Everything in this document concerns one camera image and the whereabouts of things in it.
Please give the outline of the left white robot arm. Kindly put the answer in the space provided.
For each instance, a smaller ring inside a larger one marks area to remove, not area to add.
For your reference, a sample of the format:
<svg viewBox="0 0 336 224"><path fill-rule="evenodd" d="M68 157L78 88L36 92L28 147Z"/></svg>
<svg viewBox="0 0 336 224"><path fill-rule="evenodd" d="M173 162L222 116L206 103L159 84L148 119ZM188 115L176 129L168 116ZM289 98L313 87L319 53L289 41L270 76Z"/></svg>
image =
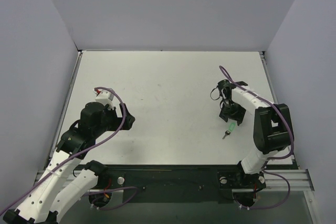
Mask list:
<svg viewBox="0 0 336 224"><path fill-rule="evenodd" d="M88 162L79 176L64 186L86 154L97 147L96 140L103 133L115 135L120 130L130 130L135 121L126 104L121 103L121 117L109 104L90 102L61 136L48 167L34 189L15 209L3 215L6 223L60 223L65 213L89 189L102 188L108 182L107 167L97 161Z"/></svg>

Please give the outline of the silver key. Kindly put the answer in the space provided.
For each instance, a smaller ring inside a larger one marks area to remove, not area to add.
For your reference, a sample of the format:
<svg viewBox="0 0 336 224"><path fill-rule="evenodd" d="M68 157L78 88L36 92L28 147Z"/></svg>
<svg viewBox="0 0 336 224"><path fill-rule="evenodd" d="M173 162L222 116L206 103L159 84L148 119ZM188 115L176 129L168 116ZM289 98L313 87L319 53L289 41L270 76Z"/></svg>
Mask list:
<svg viewBox="0 0 336 224"><path fill-rule="evenodd" d="M229 136L231 134L231 132L230 131L226 131L225 132L225 134L224 134L224 136L222 137L222 139L224 140L227 136Z"/></svg>

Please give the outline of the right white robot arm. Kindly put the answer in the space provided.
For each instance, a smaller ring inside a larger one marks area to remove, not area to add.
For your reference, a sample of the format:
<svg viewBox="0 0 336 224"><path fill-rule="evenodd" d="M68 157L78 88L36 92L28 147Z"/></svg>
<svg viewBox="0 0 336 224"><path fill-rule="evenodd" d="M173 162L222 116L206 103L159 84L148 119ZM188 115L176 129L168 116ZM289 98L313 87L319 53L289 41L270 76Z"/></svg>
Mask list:
<svg viewBox="0 0 336 224"><path fill-rule="evenodd" d="M239 161L235 182L241 187L248 186L257 179L262 168L280 151L288 146L293 147L294 136L290 111L285 104L274 104L249 90L247 83L232 83L228 79L221 80L216 89L220 100L219 117L228 122L233 120L241 125L245 114L254 116L254 145L249 154Z"/></svg>

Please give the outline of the green key tag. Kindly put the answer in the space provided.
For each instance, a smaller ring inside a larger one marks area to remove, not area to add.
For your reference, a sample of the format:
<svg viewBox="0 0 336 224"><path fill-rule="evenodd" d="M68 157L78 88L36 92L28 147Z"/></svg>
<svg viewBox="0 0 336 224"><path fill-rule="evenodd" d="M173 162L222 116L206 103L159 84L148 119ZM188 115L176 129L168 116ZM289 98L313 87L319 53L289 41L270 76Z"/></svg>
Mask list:
<svg viewBox="0 0 336 224"><path fill-rule="evenodd" d="M228 131L232 132L234 130L234 128L235 128L235 123L231 123L230 126L229 126Z"/></svg>

